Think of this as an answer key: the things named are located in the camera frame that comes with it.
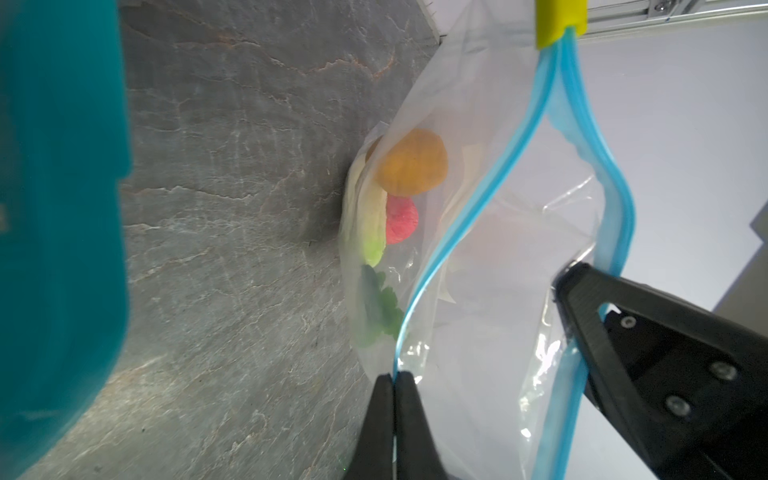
orange fruit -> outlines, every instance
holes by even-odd
[[[376,183],[388,194],[412,197],[440,185],[448,176],[448,152],[436,133],[411,130],[382,159]]]

gray marble surface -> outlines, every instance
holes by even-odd
[[[131,324],[22,478],[340,478],[370,384],[336,248],[346,169],[436,48],[415,0],[121,3]]]

orange ball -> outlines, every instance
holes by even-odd
[[[414,128],[382,159],[376,183],[388,194],[412,197],[440,185],[448,176],[448,152],[436,133]]]

transparent ziplock bag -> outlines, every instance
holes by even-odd
[[[551,284],[575,260],[618,274],[634,226],[576,28],[537,49],[535,19],[533,4],[471,3],[366,138],[344,198],[352,345],[371,379],[413,373],[463,480],[562,477],[585,369]]]

red fruit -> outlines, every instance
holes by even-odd
[[[408,197],[387,195],[386,244],[400,243],[411,236],[419,225],[419,212]]]

